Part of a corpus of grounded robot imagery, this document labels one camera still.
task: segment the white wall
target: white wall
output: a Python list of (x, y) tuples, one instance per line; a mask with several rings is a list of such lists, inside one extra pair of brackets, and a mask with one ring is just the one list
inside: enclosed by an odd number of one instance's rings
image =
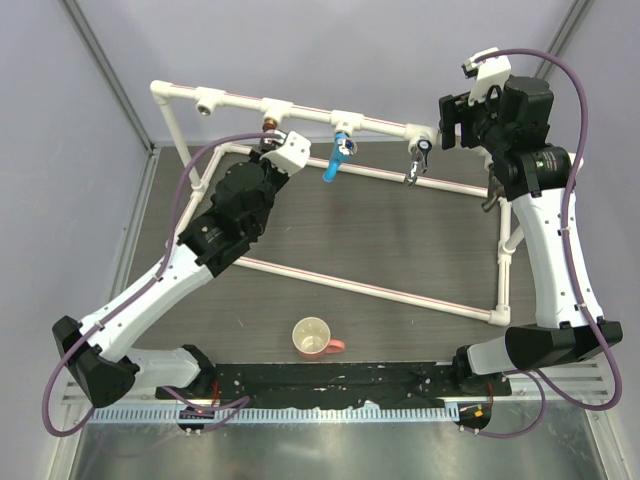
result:
[[(170, 139), (154, 79), (436, 125), (438, 98), (469, 90), (460, 65), (492, 46), (545, 49), (571, 0), (80, 0), (155, 141)], [(535, 60), (514, 62), (532, 73)], [(180, 109), (203, 142), (255, 130), (255, 113)], [(314, 136), (330, 127), (304, 124)]]
[(0, 71), (0, 465), (42, 480), (51, 326), (104, 301), (145, 157), (57, 2), (3, 3)]
[[(623, 426), (627, 461), (640, 478), (640, 162), (638, 161), (638, 45), (640, 4), (594, 2), (565, 60), (578, 72), (589, 99), (586, 166), (578, 176), (579, 230), (594, 291), (605, 317), (623, 323), (615, 347), (624, 379), (622, 403), (613, 411)], [(561, 71), (551, 78), (556, 95), (551, 139), (575, 151), (579, 110)]]

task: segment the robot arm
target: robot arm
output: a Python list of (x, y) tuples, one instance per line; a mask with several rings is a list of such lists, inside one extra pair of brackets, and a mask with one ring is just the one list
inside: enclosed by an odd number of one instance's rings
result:
[(202, 396), (211, 386), (211, 364), (196, 347), (174, 351), (131, 348), (156, 320), (189, 293), (220, 275), (264, 232), (276, 193), (309, 159), (311, 142), (295, 132), (261, 144), (248, 162), (233, 165), (216, 185), (212, 207), (178, 236), (161, 277), (154, 265), (129, 288), (80, 322), (64, 317), (53, 327), (61, 354), (117, 307), (130, 303), (72, 357), (68, 369), (95, 407), (132, 389), (173, 386)]
[[(512, 202), (527, 241), (537, 324), (510, 327), (504, 337), (459, 349), (454, 363), (463, 379), (582, 361), (601, 350), (577, 305), (560, 236), (571, 160), (566, 150), (546, 142), (553, 93), (543, 80), (510, 76), (506, 57), (475, 61), (495, 50), (474, 55), (463, 65), (467, 77), (476, 77), (470, 92), (440, 99), (442, 145), (445, 150), (455, 146), (455, 126), (460, 124), (462, 147), (483, 147), (491, 154), (490, 183), (502, 186), (493, 190)], [(591, 289), (574, 208), (572, 193), (569, 235), (576, 273), (587, 307), (613, 345), (621, 340), (622, 331), (618, 322), (604, 320)]]

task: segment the white pvc pipe frame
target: white pvc pipe frame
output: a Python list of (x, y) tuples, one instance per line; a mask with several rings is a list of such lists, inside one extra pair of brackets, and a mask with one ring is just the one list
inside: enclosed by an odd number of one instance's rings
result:
[[(189, 154), (184, 136), (182, 135), (180, 126), (175, 118), (173, 109), (171, 108), (171, 98), (193, 100), (197, 104), (205, 103), (210, 107), (211, 111), (219, 106), (233, 106), (256, 110), (264, 114), (263, 118), (272, 118), (278, 121), (278, 123), (280, 123), (283, 118), (287, 117), (327, 123), (333, 126), (342, 126), (344, 125), (344, 122), (348, 122), (352, 125), (353, 130), (365, 130), (400, 137), (408, 140), (409, 145), (415, 143), (421, 136), (428, 138), (434, 144), (439, 142), (437, 129), (423, 125), (404, 125), (400, 123), (387, 122), (385, 120), (377, 120), (353, 112), (320, 110), (317, 108), (294, 105), (291, 102), (281, 100), (246, 97), (243, 95), (227, 93), (222, 90), (204, 87), (186, 87), (159, 80), (155, 80), (151, 83), (151, 92), (156, 103), (160, 107), (165, 122), (167, 123), (167, 127), (169, 128), (169, 132), (171, 133), (171, 137), (173, 138), (178, 150), (178, 154), (180, 155), (184, 165), (187, 165), (190, 162), (191, 155)], [(181, 232), (191, 221), (196, 208), (204, 198), (204, 195), (209, 188), (209, 182), (211, 181), (214, 171), (218, 167), (220, 159), (227, 153), (248, 154), (249, 151), (250, 148), (244, 145), (223, 145), (216, 148), (214, 151), (202, 177), (198, 175), (196, 169), (192, 170), (189, 176), (192, 186), (191, 197), (182, 217), (180, 218), (177, 232)], [(480, 152), (484, 152), (485, 156), (488, 155), (482, 149), (480, 149)], [(317, 168), (326, 168), (328, 163), (329, 162), (326, 160), (310, 158), (307, 165)], [(360, 165), (344, 163), (340, 166), (339, 171), (354, 175), (362, 175), (365, 177), (390, 180), (392, 182), (404, 182), (404, 174)], [(415, 185), (417, 187), (444, 190), (479, 198), (487, 197), (486, 188), (446, 182), (443, 180), (419, 177)], [(516, 247), (523, 240), (524, 235), (520, 227), (516, 228), (513, 233), (511, 232), (511, 204), (505, 199), (501, 199), (500, 208), (500, 237), (498, 241), (498, 303), (494, 310), (483, 310), (442, 300), (435, 300), (433, 298), (423, 297), (420, 295), (353, 282), (351, 280), (331, 277), (329, 275), (277, 265), (247, 257), (239, 258), (235, 262), (235, 265), (262, 272), (273, 273), (284, 277), (304, 280), (306, 282), (316, 283), (319, 285), (339, 288), (341, 290), (370, 295), (372, 297), (384, 298), (422, 308), (452, 313), (466, 318), (481, 320), (491, 325), (507, 326), (511, 321), (511, 309), (509, 306), (509, 270), (511, 267), (511, 258)]]

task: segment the cup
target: cup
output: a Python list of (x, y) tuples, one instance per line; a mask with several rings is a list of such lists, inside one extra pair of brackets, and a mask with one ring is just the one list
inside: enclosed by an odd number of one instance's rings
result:
[(344, 342), (331, 338), (329, 325), (320, 318), (307, 317), (293, 327), (293, 345), (307, 360), (320, 360), (327, 353), (341, 353)]

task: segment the blue faucet handle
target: blue faucet handle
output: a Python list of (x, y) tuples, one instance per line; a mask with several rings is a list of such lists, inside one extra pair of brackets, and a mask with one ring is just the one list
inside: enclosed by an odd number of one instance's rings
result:
[(334, 138), (335, 142), (333, 144), (333, 150), (329, 157), (329, 167), (327, 167), (327, 171), (324, 172), (324, 175), (322, 176), (324, 181), (327, 183), (331, 183), (333, 181), (342, 162), (355, 155), (358, 150), (356, 142), (349, 138), (349, 135), (346, 133), (338, 132)]

